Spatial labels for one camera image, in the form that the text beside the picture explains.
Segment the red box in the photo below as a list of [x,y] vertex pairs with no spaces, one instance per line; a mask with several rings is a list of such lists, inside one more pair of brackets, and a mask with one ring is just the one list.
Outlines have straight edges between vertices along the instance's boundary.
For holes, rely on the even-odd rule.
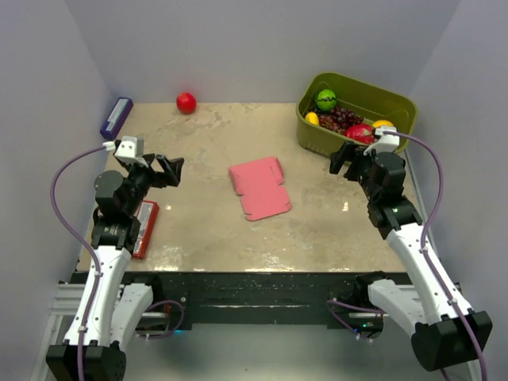
[[137,259],[142,260],[146,257],[159,210],[160,207],[156,202],[144,200],[137,211],[140,229],[133,250],[133,256]]

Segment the pink paper box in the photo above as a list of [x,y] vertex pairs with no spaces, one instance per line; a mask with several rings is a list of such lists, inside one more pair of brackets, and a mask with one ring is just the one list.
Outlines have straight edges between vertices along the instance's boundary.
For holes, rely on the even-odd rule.
[[248,221],[258,221],[291,209],[292,204],[283,185],[283,169],[277,157],[234,165],[228,171]]

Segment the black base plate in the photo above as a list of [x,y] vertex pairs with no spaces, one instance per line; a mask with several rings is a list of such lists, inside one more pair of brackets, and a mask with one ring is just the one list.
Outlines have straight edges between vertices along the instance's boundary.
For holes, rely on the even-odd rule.
[[405,273],[262,273],[123,271],[92,266],[71,277],[83,294],[68,334],[109,345],[133,331],[164,336],[194,324],[324,325],[369,337],[383,329],[386,307],[368,297],[368,282],[418,294]]

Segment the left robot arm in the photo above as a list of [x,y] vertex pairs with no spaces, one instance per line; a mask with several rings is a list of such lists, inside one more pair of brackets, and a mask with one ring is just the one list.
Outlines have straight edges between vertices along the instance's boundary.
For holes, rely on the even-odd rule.
[[184,160],[146,154],[125,163],[125,175],[104,171],[94,181],[90,270],[74,320],[62,343],[49,346],[46,364],[57,380],[121,380],[125,349],[143,313],[164,304],[164,292],[149,283],[121,281],[132,259],[140,222],[136,213],[148,191],[177,187]]

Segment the small yellow lemon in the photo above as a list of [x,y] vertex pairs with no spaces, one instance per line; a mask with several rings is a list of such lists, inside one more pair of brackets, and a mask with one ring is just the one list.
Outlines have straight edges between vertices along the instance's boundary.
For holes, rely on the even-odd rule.
[[319,116],[315,112],[308,112],[305,115],[305,120],[312,125],[320,125]]

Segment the red apple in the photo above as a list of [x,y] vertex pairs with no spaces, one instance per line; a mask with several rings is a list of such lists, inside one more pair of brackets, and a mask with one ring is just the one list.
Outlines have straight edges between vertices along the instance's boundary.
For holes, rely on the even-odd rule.
[[189,92],[182,92],[176,98],[176,106],[182,114],[192,114],[197,107],[195,96]]

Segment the purple box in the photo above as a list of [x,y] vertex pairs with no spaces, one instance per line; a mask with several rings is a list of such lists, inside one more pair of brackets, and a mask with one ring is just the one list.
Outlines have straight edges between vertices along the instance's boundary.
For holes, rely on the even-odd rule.
[[133,100],[131,98],[118,98],[109,116],[100,128],[101,136],[106,140],[115,140],[132,108]]

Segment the aluminium frame rail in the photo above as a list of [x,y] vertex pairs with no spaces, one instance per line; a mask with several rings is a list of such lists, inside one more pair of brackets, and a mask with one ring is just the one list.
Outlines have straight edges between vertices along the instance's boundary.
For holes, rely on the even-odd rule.
[[63,283],[58,285],[56,295],[52,300],[49,310],[48,321],[37,359],[29,378],[30,381],[55,380],[45,360],[48,347],[52,344],[62,343],[64,335],[79,308],[83,290],[83,284]]

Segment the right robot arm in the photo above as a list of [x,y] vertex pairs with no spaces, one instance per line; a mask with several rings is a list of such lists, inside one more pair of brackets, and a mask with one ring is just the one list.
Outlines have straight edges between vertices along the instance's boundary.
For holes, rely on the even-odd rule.
[[413,300],[376,272],[358,278],[353,293],[356,307],[388,314],[409,336],[425,370],[442,371],[478,360],[484,371],[483,350],[492,321],[486,312],[474,311],[427,241],[421,216],[403,194],[405,160],[393,152],[346,142],[330,156],[330,173],[338,173],[344,163],[350,164],[344,177],[361,186],[371,223],[397,254],[418,295]]

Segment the green plastic basket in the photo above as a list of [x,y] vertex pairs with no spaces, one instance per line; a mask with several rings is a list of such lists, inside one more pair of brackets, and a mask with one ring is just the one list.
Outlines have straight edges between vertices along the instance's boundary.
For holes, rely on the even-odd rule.
[[315,106],[315,99],[322,90],[332,90],[337,96],[338,106],[350,109],[367,123],[388,120],[401,133],[413,132],[418,108],[410,99],[358,79],[325,72],[314,77],[296,106],[296,137],[303,148],[329,156],[349,140],[337,132],[305,121],[305,115]]

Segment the purple grapes bunch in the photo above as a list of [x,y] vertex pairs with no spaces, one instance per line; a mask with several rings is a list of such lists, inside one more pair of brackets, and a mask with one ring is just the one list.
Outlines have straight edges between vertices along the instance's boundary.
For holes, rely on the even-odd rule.
[[350,127],[364,122],[364,118],[352,110],[335,106],[330,111],[322,111],[318,108],[317,112],[319,125],[335,133],[344,133]]

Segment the red dragon fruit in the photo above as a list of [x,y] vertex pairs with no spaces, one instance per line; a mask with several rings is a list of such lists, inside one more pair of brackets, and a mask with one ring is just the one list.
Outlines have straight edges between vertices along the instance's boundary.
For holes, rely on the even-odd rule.
[[373,130],[374,128],[370,125],[358,124],[349,127],[344,132],[344,135],[349,139],[353,139],[365,145],[370,145],[375,142]]

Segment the yellow orange fruit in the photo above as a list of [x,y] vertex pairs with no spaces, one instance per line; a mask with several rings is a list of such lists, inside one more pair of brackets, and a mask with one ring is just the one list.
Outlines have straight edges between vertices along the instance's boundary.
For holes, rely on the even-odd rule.
[[372,123],[372,127],[375,128],[375,129],[377,129],[379,127],[382,127],[382,126],[393,127],[394,124],[391,121],[388,121],[388,120],[378,120],[378,121],[374,121]]

